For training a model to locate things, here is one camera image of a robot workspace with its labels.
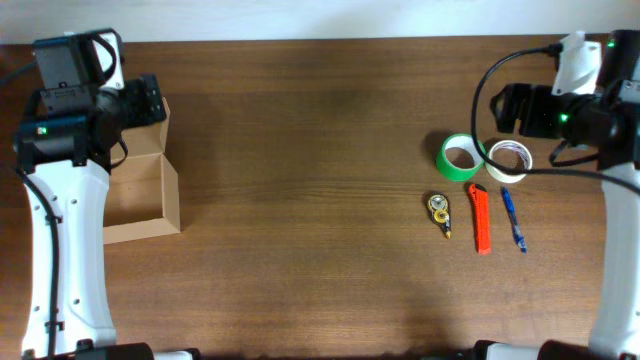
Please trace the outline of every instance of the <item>white tape roll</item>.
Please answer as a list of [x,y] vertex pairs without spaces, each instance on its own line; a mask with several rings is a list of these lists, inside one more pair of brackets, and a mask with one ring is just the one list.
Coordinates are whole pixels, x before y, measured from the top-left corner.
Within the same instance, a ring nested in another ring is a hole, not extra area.
[[[491,150],[489,150],[489,154],[488,154],[489,159],[493,160],[493,154],[496,151],[501,149],[511,150],[511,151],[514,151],[516,154],[518,154],[522,159],[522,162],[524,163],[525,169],[529,170],[533,167],[533,158],[531,157],[531,153],[529,152],[529,150],[526,147],[524,147],[524,145],[513,140],[502,140],[497,144],[493,145],[491,147]],[[526,174],[507,175],[502,171],[489,165],[488,163],[486,165],[487,165],[487,171],[489,172],[489,174],[491,174],[491,176],[493,176],[494,179],[503,183],[512,184],[512,183],[518,182],[522,180],[526,175]]]

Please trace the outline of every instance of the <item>cardboard box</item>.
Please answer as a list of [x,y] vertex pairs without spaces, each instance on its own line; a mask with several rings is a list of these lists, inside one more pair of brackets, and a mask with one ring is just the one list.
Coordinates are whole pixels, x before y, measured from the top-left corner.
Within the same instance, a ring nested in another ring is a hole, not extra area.
[[[164,156],[167,119],[122,132],[129,156],[111,172],[104,214],[104,243],[149,238],[180,232],[178,174]],[[122,159],[116,145],[111,161]]]

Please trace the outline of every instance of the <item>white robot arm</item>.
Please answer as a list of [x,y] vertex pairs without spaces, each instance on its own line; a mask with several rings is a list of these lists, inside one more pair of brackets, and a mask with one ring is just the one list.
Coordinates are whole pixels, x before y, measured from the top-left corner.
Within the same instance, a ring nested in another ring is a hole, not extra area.
[[[553,88],[512,84],[494,97],[498,129],[513,132],[520,117],[521,135],[596,146],[603,174],[640,188],[640,32],[612,33],[604,63],[600,44],[585,41],[584,32],[561,43]],[[604,92],[594,96],[596,85]],[[501,109],[497,99],[504,101]],[[640,357],[640,196],[608,181],[602,189],[607,209],[604,280],[588,350],[557,343],[542,349],[485,343],[486,359]]]
[[[34,43],[45,88],[32,95],[15,142],[33,226],[23,359],[199,357],[195,349],[153,354],[144,343],[116,345],[103,251],[109,176],[119,165],[110,150],[120,143],[126,154],[122,130],[166,118],[155,76],[124,81],[121,50],[112,29]],[[40,101],[46,116],[37,115]]]

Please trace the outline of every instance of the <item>wooden table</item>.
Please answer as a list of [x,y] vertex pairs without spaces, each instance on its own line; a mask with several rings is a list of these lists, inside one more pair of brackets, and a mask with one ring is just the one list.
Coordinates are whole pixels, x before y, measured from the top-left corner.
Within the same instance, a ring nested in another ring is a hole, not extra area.
[[[530,176],[510,187],[530,253],[513,242],[500,184],[493,253],[474,250],[463,185],[436,170],[471,99],[503,55],[557,37],[127,44],[126,75],[156,73],[171,111],[167,157],[180,174],[179,235],[105,248],[120,343],[205,354],[345,356],[469,347],[478,339],[585,344],[601,287],[598,182]],[[27,47],[0,48],[6,73]],[[550,84],[537,55],[488,83]],[[38,74],[0,89],[0,160]],[[536,165],[556,141],[521,139]],[[29,314],[31,230],[24,190],[2,173],[0,356],[17,357]],[[452,203],[447,240],[421,203]]]

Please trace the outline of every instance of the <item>pen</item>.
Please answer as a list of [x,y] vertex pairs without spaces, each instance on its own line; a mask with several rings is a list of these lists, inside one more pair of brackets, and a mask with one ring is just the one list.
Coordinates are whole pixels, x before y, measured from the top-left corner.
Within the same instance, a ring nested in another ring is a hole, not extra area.
[[520,225],[518,225],[518,219],[516,218],[516,207],[513,205],[513,201],[511,200],[511,194],[509,194],[509,190],[506,187],[500,188],[500,192],[502,193],[502,199],[504,200],[504,205],[507,207],[507,212],[509,213],[509,218],[511,219],[511,228],[513,230],[513,240],[515,240],[516,244],[520,248],[524,254],[527,253],[527,244],[524,242],[524,236],[522,236],[522,232],[520,231]]

